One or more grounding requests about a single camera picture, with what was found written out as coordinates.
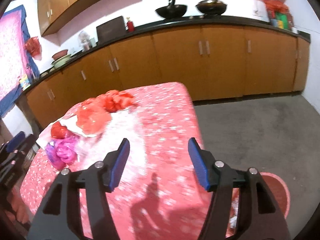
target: pink curtain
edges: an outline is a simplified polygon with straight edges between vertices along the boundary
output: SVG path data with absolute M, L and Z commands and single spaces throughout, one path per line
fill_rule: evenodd
M 27 63 L 18 10 L 0 19 L 0 100 L 17 87 Z

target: black countertop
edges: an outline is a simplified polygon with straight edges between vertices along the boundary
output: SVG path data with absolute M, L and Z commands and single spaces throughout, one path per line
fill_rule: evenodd
M 121 37 L 117 37 L 115 39 L 112 39 L 108 42 L 105 42 L 103 44 L 99 44 L 95 46 L 94 48 L 87 50 L 83 53 L 80 53 L 74 57 L 72 57 L 70 60 L 68 60 L 63 66 L 55 69 L 52 72 L 49 72 L 47 75 L 45 75 L 42 78 L 39 78 L 38 80 L 34 81 L 30 87 L 28 87 L 26 90 L 22 92 L 22 94 L 28 93 L 30 90 L 32 90 L 35 86 L 37 86 L 39 83 L 47 79 L 48 77 L 52 76 L 53 74 L 59 72 L 60 70 L 63 70 L 65 67 L 67 67 L 69 64 L 77 61 L 81 57 L 86 56 L 87 54 L 90 54 L 98 49 L 101 49 L 103 47 L 106 47 L 112 43 L 115 43 L 117 41 L 121 41 L 139 34 L 152 32 L 156 30 L 171 28 L 171 27 L 177 27 L 177 26 L 185 26 L 185 25 L 205 25 L 205 24 L 223 24 L 223 25 L 239 25 L 239 26 L 253 26 L 253 27 L 260 27 L 265 29 L 270 29 L 273 31 L 277 31 L 280 33 L 284 33 L 293 37 L 300 37 L 308 42 L 310 42 L 310 34 L 299 32 L 299 34 L 295 34 L 293 32 L 276 28 L 271 26 L 268 22 L 250 19 L 250 18 L 243 18 L 243 17 L 235 17 L 235 16 L 191 16 L 191 17 L 181 17 L 177 19 L 170 19 L 170 20 L 162 20 L 157 22 L 152 22 L 144 25 L 140 25 L 135 27 L 135 30 L 131 33 L 127 33 Z

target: purple plastic bag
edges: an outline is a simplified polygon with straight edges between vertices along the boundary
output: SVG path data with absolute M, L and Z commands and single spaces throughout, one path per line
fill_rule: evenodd
M 57 170 L 62 170 L 66 164 L 71 165 L 77 159 L 75 145 L 78 136 L 70 136 L 65 139 L 53 139 L 45 147 L 48 159 Z

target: table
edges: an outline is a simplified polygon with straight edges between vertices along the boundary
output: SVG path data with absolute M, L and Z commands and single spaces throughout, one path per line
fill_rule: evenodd
M 133 141 L 129 139 L 132 150 L 119 187 L 113 193 L 106 194 L 118 234 L 125 240 L 196 240 L 208 211 L 211 194 L 198 184 L 188 155 L 189 138 L 195 137 L 202 147 L 188 91 L 184 85 L 176 82 L 127 91 L 134 95 L 138 103 L 137 108 L 128 112 L 127 116 L 135 116 L 137 123 L 134 127 L 124 129 L 135 129 L 138 136 Z M 72 107 L 65 116 L 74 113 L 76 107 Z M 110 125 L 106 131 L 116 128 Z M 106 145 L 119 145 L 113 140 L 121 141 L 121 136 L 126 135 L 123 133 L 126 132 L 122 132 L 118 138 L 106 136 Z M 103 156 L 97 157 L 97 154 L 98 151 L 93 150 L 85 160 L 85 165 L 76 163 L 69 168 L 71 171 L 81 170 L 102 160 Z M 131 172 L 131 175 L 134 173 L 134 180 L 129 180 L 126 172 Z M 58 173 L 49 163 L 44 150 L 40 149 L 20 189 L 21 197 L 32 213 L 36 212 Z M 92 238 L 85 190 L 80 190 L 80 206 L 84 235 Z

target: floral curtain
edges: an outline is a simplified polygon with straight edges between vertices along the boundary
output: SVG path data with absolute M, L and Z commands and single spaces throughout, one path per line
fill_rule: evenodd
M 22 93 L 19 80 L 27 74 L 30 81 L 39 70 L 24 43 L 30 38 L 23 5 L 4 13 L 0 19 L 0 116 L 3 116 Z

